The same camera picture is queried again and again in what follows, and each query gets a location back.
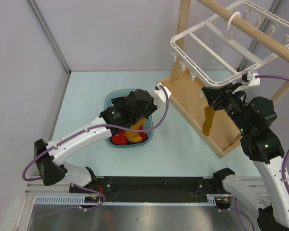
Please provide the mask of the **mustard yellow sock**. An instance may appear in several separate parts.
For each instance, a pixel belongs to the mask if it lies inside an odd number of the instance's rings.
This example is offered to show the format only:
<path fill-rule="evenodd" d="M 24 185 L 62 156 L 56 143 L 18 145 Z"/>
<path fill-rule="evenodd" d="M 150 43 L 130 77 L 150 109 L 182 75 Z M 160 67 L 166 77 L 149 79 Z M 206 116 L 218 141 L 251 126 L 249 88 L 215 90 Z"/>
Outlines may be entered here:
<path fill-rule="evenodd" d="M 141 132 L 139 132 L 138 130 L 143 127 L 145 121 L 146 118 L 142 118 L 139 122 L 130 127 L 131 131 L 125 130 L 126 136 L 131 143 L 140 143 L 141 141 L 143 141 L 141 137 Z"/>
<path fill-rule="evenodd" d="M 205 107 L 204 116 L 205 116 L 205 121 L 202 125 L 202 133 L 208 137 L 210 135 L 210 130 L 212 128 L 213 119 L 215 116 L 215 110 L 213 110 L 210 106 Z"/>

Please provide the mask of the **white plastic clip hanger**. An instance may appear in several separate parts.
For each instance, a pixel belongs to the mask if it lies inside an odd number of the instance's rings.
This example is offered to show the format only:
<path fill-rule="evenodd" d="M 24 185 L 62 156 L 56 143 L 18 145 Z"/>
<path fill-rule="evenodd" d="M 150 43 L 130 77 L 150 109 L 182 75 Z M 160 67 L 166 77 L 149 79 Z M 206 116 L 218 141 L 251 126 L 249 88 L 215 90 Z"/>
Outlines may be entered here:
<path fill-rule="evenodd" d="M 183 59 L 183 63 L 187 64 L 191 68 L 193 77 L 199 77 L 207 86 L 221 87 L 228 83 L 234 82 L 241 75 L 241 72 L 236 71 L 229 63 L 227 63 L 209 46 L 207 46 L 203 41 L 194 35 L 193 32 L 202 27 L 207 27 L 221 40 L 223 40 L 226 45 L 243 55 L 247 60 L 253 62 L 254 64 L 249 67 L 250 70 L 257 70 L 265 64 L 273 61 L 276 57 L 279 57 L 289 63 L 289 40 L 285 44 L 279 43 L 271 37 L 272 32 L 266 34 L 260 31 L 257 26 L 252 26 L 250 23 L 246 22 L 245 19 L 240 16 L 240 12 L 232 13 L 231 10 L 238 5 L 246 5 L 249 9 L 259 13 L 261 19 L 268 19 L 274 22 L 273 27 L 284 26 L 289 29 L 288 21 L 285 21 L 284 19 L 272 14 L 271 12 L 259 7 L 258 5 L 255 5 L 248 0 L 236 1 L 227 8 L 222 7 L 213 0 L 202 0 L 201 4 L 212 10 L 215 14 L 206 21 L 203 21 L 189 29 L 182 31 L 181 33 L 174 36 L 170 41 L 172 48 L 175 50 L 175 55 L 179 55 Z M 265 46 L 272 52 L 272 54 L 265 59 L 260 59 L 258 56 L 254 55 L 246 48 L 238 44 L 233 40 L 233 30 L 231 29 L 233 26 Z M 187 35 L 191 36 L 196 42 L 198 42 L 233 75 L 221 82 L 212 80 L 177 44 L 177 41 L 185 38 Z"/>

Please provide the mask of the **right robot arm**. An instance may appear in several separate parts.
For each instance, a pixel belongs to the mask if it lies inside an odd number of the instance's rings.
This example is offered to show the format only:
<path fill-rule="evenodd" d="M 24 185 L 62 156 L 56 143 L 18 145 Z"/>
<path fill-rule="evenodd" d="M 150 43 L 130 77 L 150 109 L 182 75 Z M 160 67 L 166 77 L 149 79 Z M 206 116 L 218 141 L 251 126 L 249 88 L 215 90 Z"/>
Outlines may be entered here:
<path fill-rule="evenodd" d="M 261 96 L 246 103 L 241 100 L 245 92 L 237 91 L 239 87 L 240 83 L 230 83 L 221 88 L 203 87 L 202 91 L 208 105 L 215 111 L 226 111 L 239 129 L 243 153 L 256 166 L 269 198 L 262 198 L 236 174 L 215 178 L 213 189 L 218 193 L 228 191 L 255 212 L 262 231 L 289 231 L 289 176 L 283 166 L 286 156 L 270 129 L 277 118 L 274 104 Z"/>

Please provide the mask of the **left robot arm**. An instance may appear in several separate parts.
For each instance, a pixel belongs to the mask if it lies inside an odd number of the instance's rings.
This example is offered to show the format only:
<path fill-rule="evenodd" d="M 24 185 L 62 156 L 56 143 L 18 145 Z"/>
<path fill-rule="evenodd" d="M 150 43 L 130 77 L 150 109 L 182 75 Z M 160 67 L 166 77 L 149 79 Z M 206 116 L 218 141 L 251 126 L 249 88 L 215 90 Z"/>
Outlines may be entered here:
<path fill-rule="evenodd" d="M 106 108 L 92 122 L 67 137 L 34 143 L 36 166 L 45 186 L 59 182 L 79 185 L 90 193 L 96 189 L 97 181 L 89 167 L 78 167 L 67 162 L 72 155 L 98 140 L 117 135 L 120 128 L 130 128 L 143 118 L 148 118 L 165 102 L 161 90 L 148 92 L 137 89 L 127 97 L 113 99 L 113 106 Z"/>

